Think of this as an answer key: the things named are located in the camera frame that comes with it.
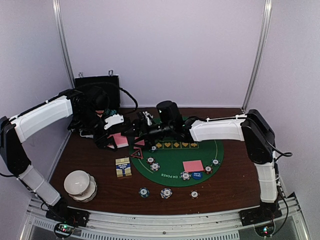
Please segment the red backed card deck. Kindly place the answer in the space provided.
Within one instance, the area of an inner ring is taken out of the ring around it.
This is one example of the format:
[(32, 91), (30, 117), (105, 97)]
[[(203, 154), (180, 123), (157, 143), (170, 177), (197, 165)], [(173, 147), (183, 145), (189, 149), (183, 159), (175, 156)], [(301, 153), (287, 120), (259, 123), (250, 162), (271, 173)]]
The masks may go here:
[(111, 134), (108, 138), (110, 139), (111, 137), (113, 137), (115, 144), (118, 148), (124, 148), (129, 146), (127, 137), (122, 136), (120, 132)]

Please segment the green chips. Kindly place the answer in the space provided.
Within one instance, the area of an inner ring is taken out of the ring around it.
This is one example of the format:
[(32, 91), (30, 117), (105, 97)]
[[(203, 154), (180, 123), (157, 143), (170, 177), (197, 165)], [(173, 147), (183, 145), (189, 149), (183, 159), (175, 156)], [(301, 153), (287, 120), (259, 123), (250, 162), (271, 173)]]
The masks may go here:
[(220, 161), (219, 161), (218, 159), (213, 159), (213, 160), (211, 161), (211, 164), (212, 164), (213, 166), (219, 166), (221, 163), (220, 163)]
[(154, 153), (157, 150), (157, 147), (154, 145), (149, 149), (149, 152)]

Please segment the triangular all-in button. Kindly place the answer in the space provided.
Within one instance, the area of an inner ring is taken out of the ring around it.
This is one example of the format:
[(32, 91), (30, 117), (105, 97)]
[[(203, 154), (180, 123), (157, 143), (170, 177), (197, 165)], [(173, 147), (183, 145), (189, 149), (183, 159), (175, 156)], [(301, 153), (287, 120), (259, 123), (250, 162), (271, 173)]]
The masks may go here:
[(137, 149), (134, 153), (130, 155), (132, 158), (142, 160), (144, 158), (143, 152), (141, 149)]

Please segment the orange chips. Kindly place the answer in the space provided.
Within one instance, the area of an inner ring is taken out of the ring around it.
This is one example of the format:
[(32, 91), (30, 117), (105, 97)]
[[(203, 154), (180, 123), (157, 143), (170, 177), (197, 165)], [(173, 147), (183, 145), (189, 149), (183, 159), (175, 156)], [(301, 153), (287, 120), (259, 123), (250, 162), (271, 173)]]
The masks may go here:
[(209, 175), (213, 172), (213, 168), (210, 165), (205, 166), (204, 172)]
[(154, 157), (148, 157), (146, 159), (146, 162), (149, 164), (149, 165), (152, 165), (153, 163), (155, 163), (155, 158)]

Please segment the blue white chips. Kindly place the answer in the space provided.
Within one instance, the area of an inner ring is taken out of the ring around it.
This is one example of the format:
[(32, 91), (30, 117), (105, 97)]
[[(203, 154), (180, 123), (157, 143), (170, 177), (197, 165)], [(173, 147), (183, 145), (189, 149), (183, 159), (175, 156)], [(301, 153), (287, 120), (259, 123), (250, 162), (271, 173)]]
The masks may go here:
[(191, 175), (189, 172), (183, 171), (180, 173), (180, 178), (184, 181), (188, 181), (191, 178)]
[(150, 169), (153, 171), (153, 172), (157, 172), (159, 169), (161, 168), (160, 164), (157, 163), (157, 162), (154, 162), (150, 165)]

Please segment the green poker chip stack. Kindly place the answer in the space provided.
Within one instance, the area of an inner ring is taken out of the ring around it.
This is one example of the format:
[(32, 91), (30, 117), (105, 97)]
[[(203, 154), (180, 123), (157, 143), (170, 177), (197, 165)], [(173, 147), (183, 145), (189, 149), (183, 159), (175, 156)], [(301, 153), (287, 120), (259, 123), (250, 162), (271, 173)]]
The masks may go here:
[(150, 191), (148, 188), (146, 187), (142, 187), (139, 189), (138, 191), (139, 195), (142, 197), (142, 198), (147, 198), (150, 196)]

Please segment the red cards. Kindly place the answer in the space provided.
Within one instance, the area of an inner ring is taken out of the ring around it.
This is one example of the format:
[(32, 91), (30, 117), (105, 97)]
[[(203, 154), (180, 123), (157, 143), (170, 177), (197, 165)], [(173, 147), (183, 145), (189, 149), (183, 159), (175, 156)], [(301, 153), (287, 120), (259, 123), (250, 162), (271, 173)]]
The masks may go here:
[(182, 164), (184, 171), (188, 173), (202, 172), (204, 170), (203, 163), (201, 160), (183, 161)]

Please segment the blue white poker chip stack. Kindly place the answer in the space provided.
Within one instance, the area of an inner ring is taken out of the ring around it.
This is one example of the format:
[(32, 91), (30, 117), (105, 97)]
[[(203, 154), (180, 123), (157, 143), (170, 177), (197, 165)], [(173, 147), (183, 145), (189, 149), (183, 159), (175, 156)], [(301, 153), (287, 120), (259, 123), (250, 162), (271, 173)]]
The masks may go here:
[(170, 188), (163, 188), (161, 191), (160, 191), (160, 196), (161, 198), (163, 199), (168, 199), (172, 196), (173, 194), (173, 191), (170, 189)]

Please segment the blue small blind button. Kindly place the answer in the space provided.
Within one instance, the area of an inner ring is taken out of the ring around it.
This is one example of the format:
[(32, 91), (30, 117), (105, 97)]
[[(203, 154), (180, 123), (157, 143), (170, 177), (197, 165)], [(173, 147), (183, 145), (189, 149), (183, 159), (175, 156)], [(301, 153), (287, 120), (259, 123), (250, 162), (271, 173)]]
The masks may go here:
[(201, 180), (203, 178), (203, 173), (202, 172), (193, 172), (191, 174), (191, 176), (195, 180)]

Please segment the orange black poker chip stack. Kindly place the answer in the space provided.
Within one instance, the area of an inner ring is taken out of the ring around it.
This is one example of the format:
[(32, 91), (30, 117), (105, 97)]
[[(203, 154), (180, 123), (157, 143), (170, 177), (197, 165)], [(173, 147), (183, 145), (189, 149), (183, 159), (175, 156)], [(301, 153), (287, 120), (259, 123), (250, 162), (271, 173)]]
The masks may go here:
[(190, 193), (189, 193), (189, 196), (192, 198), (192, 199), (197, 199), (200, 194), (197, 190), (192, 190)]

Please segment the red card being dealt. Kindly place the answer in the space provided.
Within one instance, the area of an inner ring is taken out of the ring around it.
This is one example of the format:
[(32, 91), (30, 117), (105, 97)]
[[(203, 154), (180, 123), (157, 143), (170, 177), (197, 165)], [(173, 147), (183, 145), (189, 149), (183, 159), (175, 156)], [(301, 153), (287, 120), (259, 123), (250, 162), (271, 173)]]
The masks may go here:
[(143, 148), (145, 146), (145, 141), (144, 140), (140, 140), (138, 142), (135, 142), (133, 147), (134, 148)]

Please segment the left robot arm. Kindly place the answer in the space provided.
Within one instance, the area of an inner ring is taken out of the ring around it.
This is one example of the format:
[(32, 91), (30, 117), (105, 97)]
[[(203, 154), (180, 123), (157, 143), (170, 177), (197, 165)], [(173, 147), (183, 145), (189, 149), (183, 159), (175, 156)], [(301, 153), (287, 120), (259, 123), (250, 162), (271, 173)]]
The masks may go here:
[(104, 90), (93, 86), (88, 92), (67, 89), (53, 98), (11, 118), (0, 119), (0, 155), (11, 173), (45, 203), (61, 222), (72, 218), (66, 200), (34, 168), (23, 143), (38, 131), (68, 117), (72, 117), (71, 130), (89, 130), (96, 146), (115, 151), (112, 130), (124, 123), (120, 114), (103, 117), (98, 112), (110, 99)]

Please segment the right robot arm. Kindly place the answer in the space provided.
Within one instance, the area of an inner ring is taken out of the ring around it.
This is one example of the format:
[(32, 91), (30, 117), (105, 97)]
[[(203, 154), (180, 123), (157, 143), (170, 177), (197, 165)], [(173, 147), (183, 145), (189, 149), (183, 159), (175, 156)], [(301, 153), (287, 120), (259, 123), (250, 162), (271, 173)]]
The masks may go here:
[(222, 118), (190, 116), (183, 119), (179, 109), (171, 102), (169, 106), (157, 106), (158, 123), (140, 113), (122, 131), (126, 137), (144, 140), (148, 148), (156, 141), (173, 138), (179, 142), (195, 143), (211, 140), (235, 140), (245, 143), (248, 158), (254, 163), (260, 187), (260, 206), (256, 210), (259, 220), (268, 220), (277, 209), (278, 175), (276, 166), (275, 133), (256, 109), (247, 114)]

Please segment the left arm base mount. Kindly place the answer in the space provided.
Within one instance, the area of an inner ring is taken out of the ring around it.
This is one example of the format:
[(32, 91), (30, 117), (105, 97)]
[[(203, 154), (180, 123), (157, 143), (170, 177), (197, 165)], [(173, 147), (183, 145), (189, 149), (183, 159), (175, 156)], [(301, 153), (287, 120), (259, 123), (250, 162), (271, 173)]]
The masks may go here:
[(89, 221), (90, 213), (86, 210), (80, 210), (75, 208), (68, 208), (66, 216), (60, 217), (48, 210), (45, 214), (47, 219), (55, 220), (57, 222), (64, 222), (74, 227), (86, 227)]

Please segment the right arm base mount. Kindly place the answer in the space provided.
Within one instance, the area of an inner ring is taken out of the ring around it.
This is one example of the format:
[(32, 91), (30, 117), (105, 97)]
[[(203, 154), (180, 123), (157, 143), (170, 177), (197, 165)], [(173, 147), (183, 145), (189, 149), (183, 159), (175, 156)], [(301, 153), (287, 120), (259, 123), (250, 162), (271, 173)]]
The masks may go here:
[(242, 226), (256, 225), (263, 222), (269, 222), (275, 218), (281, 217), (283, 214), (280, 209), (272, 211), (262, 206), (241, 210), (239, 217)]

